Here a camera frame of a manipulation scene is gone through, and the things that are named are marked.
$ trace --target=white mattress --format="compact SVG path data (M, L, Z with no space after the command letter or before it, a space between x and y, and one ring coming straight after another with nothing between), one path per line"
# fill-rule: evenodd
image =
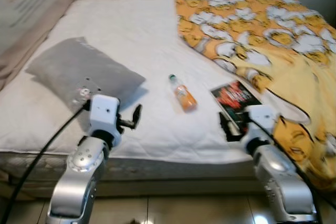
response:
M110 157L206 164L250 160L225 141L220 108L209 92L235 77L178 38L174 0L76 0L32 59L64 39L81 36L146 78L121 110L122 117L130 119L141 103L140 124L134 131L125 130ZM71 116L61 100L24 69L0 92L0 152L39 152ZM194 95L197 110L183 112L170 89L171 73ZM47 153L68 154L82 135L73 122Z

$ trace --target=book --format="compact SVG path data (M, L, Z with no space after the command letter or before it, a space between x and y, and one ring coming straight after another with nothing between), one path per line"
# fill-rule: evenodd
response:
M241 113L247 106L261 104L260 101L240 81L215 88L211 94L233 126L241 133L246 133L246 123Z

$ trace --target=orange bottle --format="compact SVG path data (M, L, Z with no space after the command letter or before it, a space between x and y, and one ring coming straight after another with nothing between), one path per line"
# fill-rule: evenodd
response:
M169 80L172 85L175 96L180 102L183 110L187 112L195 109L197 106L197 102L195 98L189 93L186 86L183 85L182 82L174 74L171 74L169 76Z

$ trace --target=black cable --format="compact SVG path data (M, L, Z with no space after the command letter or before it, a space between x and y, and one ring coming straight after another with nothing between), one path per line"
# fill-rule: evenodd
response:
M55 140L55 138L57 138L58 135L68 126L68 124L71 123L73 119L75 119L84 109L87 108L88 104L89 104L89 102L87 102L83 107L81 107L65 124L63 124L63 126L51 137L51 139L48 141L48 143L42 148L42 150L35 157L35 159L33 160L33 162L31 162L31 164L26 169L26 171L23 174L23 176L20 178L20 181L16 185L16 187L15 187L13 193L12 193L12 196L9 199L8 205L6 207L6 210L4 212L3 217L1 219L1 224L6 224L6 222L8 220L8 217L9 217L9 214L10 214L10 211L12 210L12 207L14 205L14 202L16 200L16 197L17 197L18 193L20 192L20 190L22 188L22 185L24 184L24 182L28 178L29 174L34 169L34 167L37 164L37 162L41 159L43 153L49 148L49 146L53 143L53 141Z
M270 137L274 143L276 144L276 146L283 152L286 154L286 156L292 160L292 158L286 153L285 149L279 145L277 143L277 141L275 140L275 138L273 137L273 135L271 135L264 127L262 127L258 122L254 121L253 119L249 119L251 122L253 122L256 126L258 126L268 137ZM307 175L305 173L303 173L303 171L301 170L301 168L292 160L292 163L294 164L296 170L297 170L297 173L299 174L299 176L303 179L303 181L307 184L307 186L309 187L309 189L311 190L312 192L312 196L313 196L313 201L315 202L316 204L316 214L317 214L317 217L318 217L318 221L320 223L322 223L322 217L321 217L321 213L318 209L318 206L317 206L317 198L316 198L316 195L319 195L322 199L324 199L334 210L336 210L336 205L331 201L329 200L327 197L325 197L323 194L320 194L315 188L314 188L314 185L312 184L312 182L309 180L309 178L307 177Z

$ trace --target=yellow blanket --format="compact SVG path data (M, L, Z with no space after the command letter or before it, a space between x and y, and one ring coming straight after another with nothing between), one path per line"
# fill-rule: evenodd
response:
M280 111L273 135L336 190L336 30L298 0L176 0L185 42L245 78Z

